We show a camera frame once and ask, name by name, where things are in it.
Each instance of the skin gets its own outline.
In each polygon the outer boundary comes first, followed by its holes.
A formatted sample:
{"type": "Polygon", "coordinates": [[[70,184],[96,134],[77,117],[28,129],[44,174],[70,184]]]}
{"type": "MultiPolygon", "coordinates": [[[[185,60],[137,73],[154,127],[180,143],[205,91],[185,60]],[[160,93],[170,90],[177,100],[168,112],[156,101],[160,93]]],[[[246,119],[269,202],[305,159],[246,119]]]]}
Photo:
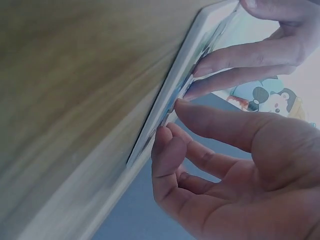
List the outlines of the skin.
{"type": "MultiPolygon", "coordinates": [[[[320,43],[319,0],[240,0],[254,17],[279,21],[261,42],[219,49],[196,67],[192,100],[215,90],[291,74],[320,43]]],[[[178,99],[175,112],[195,134],[237,147],[252,160],[221,155],[174,123],[157,129],[151,153],[155,201],[203,240],[320,239],[320,131],[273,113],[226,112],[178,99]],[[221,179],[187,173],[188,158],[221,179]]]]}
{"type": "Polygon", "coordinates": [[[184,96],[186,100],[291,74],[319,46],[320,0],[240,0],[240,3],[256,18],[278,21],[279,29],[261,42],[222,48],[203,58],[193,73],[197,78],[231,69],[196,81],[184,96]]]}
{"type": "Polygon", "coordinates": [[[273,113],[228,112],[178,100],[179,119],[195,134],[235,146],[252,160],[221,155],[174,123],[152,149],[155,201],[202,240],[320,239],[320,131],[273,113]],[[188,158],[221,179],[190,175],[188,158]]]}

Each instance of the photo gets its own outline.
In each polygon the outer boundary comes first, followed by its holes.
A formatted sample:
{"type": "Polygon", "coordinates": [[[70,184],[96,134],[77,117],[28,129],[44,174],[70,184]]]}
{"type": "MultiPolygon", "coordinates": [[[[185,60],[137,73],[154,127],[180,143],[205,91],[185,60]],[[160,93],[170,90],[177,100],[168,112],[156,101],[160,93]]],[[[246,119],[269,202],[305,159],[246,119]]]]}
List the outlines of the photo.
{"type": "Polygon", "coordinates": [[[200,13],[192,25],[135,143],[127,162],[128,167],[150,144],[157,127],[167,124],[168,120],[172,121],[176,99],[183,98],[195,81],[192,73],[197,63],[213,51],[216,41],[237,15],[239,4],[218,3],[209,8],[210,13],[200,13]]]}

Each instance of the finger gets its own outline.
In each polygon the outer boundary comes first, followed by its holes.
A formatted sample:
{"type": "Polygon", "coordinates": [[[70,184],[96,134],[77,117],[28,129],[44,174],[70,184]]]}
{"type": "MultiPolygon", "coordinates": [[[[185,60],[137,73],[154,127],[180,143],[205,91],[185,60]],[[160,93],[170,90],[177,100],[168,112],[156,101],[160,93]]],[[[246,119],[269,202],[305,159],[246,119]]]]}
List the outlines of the finger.
{"type": "Polygon", "coordinates": [[[174,137],[179,137],[187,144],[186,157],[200,170],[211,174],[219,179],[223,179],[228,171],[240,159],[231,156],[215,153],[210,148],[194,141],[182,128],[175,123],[170,123],[167,127],[174,137]]]}
{"type": "Polygon", "coordinates": [[[195,134],[218,140],[243,151],[251,152],[256,134],[268,123],[282,119],[278,114],[223,111],[194,105],[178,99],[175,112],[195,134]]]}
{"type": "Polygon", "coordinates": [[[154,160],[163,151],[167,143],[172,139],[172,133],[167,127],[158,127],[151,150],[151,159],[154,160]]]}
{"type": "Polygon", "coordinates": [[[211,190],[215,186],[215,183],[185,172],[181,175],[178,185],[179,188],[186,189],[194,194],[200,195],[211,190]]]}
{"type": "Polygon", "coordinates": [[[279,27],[274,33],[271,34],[270,37],[266,38],[265,40],[275,40],[280,39],[284,36],[284,30],[282,27],[279,27]]]}
{"type": "Polygon", "coordinates": [[[302,22],[317,7],[307,0],[240,0],[240,3],[256,18],[280,22],[302,22]]]}
{"type": "Polygon", "coordinates": [[[295,70],[296,67],[287,65],[232,68],[206,79],[195,81],[183,98],[190,101],[211,92],[228,89],[244,83],[277,75],[289,75],[295,70]]]}
{"type": "Polygon", "coordinates": [[[203,77],[229,68],[298,66],[305,56],[294,36],[233,45],[218,49],[204,57],[194,70],[194,77],[203,77]]]}
{"type": "Polygon", "coordinates": [[[179,219],[180,209],[194,195],[179,188],[176,170],[185,159],[186,144],[173,137],[152,162],[152,187],[155,201],[173,218],[179,219]]]}

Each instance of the printed illustration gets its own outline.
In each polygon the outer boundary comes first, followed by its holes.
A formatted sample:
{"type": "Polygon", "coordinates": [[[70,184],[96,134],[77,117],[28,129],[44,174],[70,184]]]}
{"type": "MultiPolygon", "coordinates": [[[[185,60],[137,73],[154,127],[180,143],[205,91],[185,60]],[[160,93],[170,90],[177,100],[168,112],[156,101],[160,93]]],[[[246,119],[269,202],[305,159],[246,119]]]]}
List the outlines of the printed illustration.
{"type": "Polygon", "coordinates": [[[278,77],[248,82],[231,89],[229,103],[247,112],[275,113],[306,121],[303,102],[278,77]]]}

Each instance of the wood grain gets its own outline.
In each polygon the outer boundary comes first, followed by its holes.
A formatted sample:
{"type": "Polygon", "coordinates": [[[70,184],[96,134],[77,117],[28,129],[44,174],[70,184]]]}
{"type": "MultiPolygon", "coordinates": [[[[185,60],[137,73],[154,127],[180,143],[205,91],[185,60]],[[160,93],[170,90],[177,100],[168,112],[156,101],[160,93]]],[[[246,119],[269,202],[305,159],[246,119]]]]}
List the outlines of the wood grain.
{"type": "Polygon", "coordinates": [[[0,239],[82,236],[192,20],[214,2],[1,1],[0,239]],[[72,197],[59,195],[84,163],[72,197]]]}

